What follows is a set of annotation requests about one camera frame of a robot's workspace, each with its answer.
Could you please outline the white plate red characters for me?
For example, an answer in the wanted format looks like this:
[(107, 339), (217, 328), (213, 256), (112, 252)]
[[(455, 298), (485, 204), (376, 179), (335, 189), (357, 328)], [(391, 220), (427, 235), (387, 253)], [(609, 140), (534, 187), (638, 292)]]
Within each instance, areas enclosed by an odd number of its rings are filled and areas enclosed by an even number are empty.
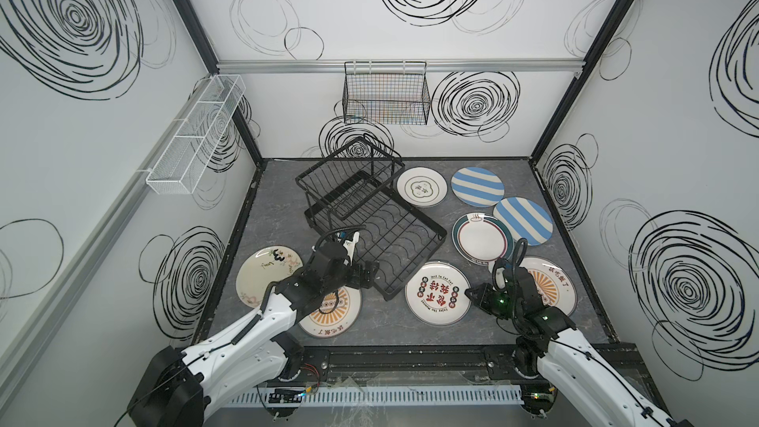
[(424, 264), (406, 283), (405, 300), (411, 312), (433, 326), (460, 322), (472, 302), (464, 292), (470, 281), (457, 267), (442, 261)]

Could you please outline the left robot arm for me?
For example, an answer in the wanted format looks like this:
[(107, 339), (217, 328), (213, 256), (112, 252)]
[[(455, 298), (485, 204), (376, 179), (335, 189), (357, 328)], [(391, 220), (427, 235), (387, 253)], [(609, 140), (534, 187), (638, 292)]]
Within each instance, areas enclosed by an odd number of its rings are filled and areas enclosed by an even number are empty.
[(247, 389), (296, 377), (302, 346), (290, 329), (340, 289), (371, 288), (378, 270), (354, 261), (348, 241), (316, 245), (306, 265), (267, 287), (256, 310), (205, 341), (159, 351), (126, 414), (136, 426), (202, 426)]

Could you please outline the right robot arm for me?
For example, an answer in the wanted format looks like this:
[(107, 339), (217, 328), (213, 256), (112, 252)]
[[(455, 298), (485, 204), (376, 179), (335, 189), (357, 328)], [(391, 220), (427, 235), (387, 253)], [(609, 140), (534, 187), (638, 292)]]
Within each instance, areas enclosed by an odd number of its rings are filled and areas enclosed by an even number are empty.
[(519, 239), (490, 262), (491, 281), (466, 290), (483, 312), (512, 322), (518, 337), (514, 367), (526, 379), (556, 387), (592, 426), (689, 426), (637, 391), (556, 306), (545, 304), (522, 266), (528, 243)]

